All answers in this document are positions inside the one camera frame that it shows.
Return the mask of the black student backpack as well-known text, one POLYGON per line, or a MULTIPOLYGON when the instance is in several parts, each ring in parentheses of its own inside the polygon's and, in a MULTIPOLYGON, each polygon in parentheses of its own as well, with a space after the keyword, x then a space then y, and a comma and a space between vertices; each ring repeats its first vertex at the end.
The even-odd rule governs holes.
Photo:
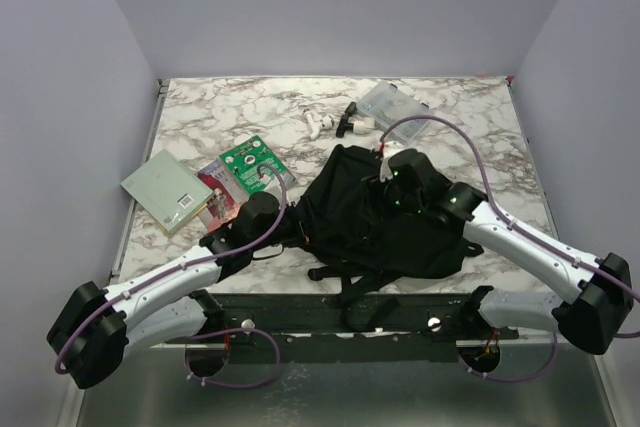
POLYGON ((380 166, 381 154, 339 145, 297 204, 307 238, 303 248, 322 264, 308 275, 313 280, 340 278, 340 305, 402 277, 449 277, 466 259, 484 252, 481 245, 463 238, 460 224, 432 210, 453 183, 415 149, 390 159, 394 177, 439 174, 440 193, 425 215, 378 217, 370 206, 369 182, 379 178, 380 166))

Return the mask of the grey-green notebook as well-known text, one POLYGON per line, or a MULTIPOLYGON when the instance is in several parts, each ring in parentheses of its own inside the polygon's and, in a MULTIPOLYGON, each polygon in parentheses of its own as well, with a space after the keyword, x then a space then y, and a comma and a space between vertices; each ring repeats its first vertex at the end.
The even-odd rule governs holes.
POLYGON ((173 236, 208 204, 213 191, 167 150, 151 157, 121 186, 173 236))

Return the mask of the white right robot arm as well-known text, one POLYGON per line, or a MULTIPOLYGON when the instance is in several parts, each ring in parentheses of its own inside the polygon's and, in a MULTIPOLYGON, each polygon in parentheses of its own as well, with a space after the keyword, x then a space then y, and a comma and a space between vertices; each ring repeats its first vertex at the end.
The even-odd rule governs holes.
POLYGON ((450 182, 414 148, 382 157, 374 204, 407 257, 441 253, 464 241, 485 247, 550 288, 549 294, 481 291, 460 314, 460 326, 480 339, 494 328, 557 332, 573 346, 604 354, 633 308, 628 262, 570 247, 502 211, 485 192, 450 182))

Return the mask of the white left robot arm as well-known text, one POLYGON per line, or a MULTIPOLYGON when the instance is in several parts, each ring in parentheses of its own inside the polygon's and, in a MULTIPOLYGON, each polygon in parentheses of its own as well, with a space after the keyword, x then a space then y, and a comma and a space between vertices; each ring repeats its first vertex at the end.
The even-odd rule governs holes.
POLYGON ((138 341, 134 331, 192 292, 226 279, 276 244, 303 242, 302 209, 258 192, 238 215, 207 233, 172 261, 129 281, 101 288, 86 282, 71 293, 46 339, 57 354, 54 370, 81 389, 109 377, 138 341))

